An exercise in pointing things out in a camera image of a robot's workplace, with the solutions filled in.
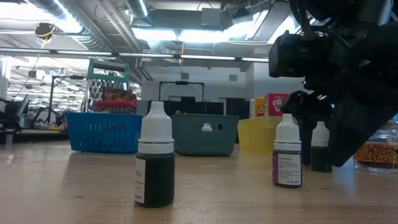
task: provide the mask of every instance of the red box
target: red box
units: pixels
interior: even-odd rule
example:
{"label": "red box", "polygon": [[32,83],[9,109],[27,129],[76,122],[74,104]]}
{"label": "red box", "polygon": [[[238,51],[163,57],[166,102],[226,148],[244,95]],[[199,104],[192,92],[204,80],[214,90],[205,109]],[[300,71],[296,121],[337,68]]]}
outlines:
{"label": "red box", "polygon": [[265,116],[282,116],[283,112],[280,108],[289,99],[289,93],[269,93],[264,97],[264,115]]}

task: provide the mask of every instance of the green metal frame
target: green metal frame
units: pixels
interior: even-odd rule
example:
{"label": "green metal frame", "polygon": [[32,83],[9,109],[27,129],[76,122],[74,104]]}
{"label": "green metal frame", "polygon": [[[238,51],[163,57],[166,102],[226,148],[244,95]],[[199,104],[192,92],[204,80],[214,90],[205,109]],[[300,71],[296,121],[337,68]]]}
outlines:
{"label": "green metal frame", "polygon": [[103,75],[94,73],[94,61],[90,59],[90,64],[88,65],[87,79],[102,79],[102,80],[112,80],[116,82],[122,82],[127,84],[129,87],[129,76],[130,76],[130,66],[125,64],[124,67],[124,77],[115,77],[112,75]]}

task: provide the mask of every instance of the wooden tabletop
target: wooden tabletop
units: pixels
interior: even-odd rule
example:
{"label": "wooden tabletop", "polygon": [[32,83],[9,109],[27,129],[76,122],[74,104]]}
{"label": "wooden tabletop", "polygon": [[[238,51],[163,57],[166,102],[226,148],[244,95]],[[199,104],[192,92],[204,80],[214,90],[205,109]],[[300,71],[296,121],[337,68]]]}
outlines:
{"label": "wooden tabletop", "polygon": [[0,223],[398,223],[398,175],[305,169],[276,187],[271,158],[177,155],[175,201],[134,204],[134,157],[73,152],[68,142],[0,146]]}

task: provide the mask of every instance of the blue plastic basket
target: blue plastic basket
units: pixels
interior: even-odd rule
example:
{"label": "blue plastic basket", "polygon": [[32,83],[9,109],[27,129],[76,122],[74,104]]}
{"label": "blue plastic basket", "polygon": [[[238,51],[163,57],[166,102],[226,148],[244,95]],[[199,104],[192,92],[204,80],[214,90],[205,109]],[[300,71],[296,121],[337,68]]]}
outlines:
{"label": "blue plastic basket", "polygon": [[141,115],[66,113],[66,117],[74,151],[134,153],[138,149]]}

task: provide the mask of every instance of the gray plastic bin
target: gray plastic bin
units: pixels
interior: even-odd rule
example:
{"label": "gray plastic bin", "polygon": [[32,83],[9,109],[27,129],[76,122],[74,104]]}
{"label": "gray plastic bin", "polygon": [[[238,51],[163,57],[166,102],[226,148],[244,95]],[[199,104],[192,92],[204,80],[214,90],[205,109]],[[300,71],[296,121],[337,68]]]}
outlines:
{"label": "gray plastic bin", "polygon": [[[234,150],[238,116],[175,114],[174,149],[187,156],[228,156]],[[212,131],[202,131],[205,123]]]}

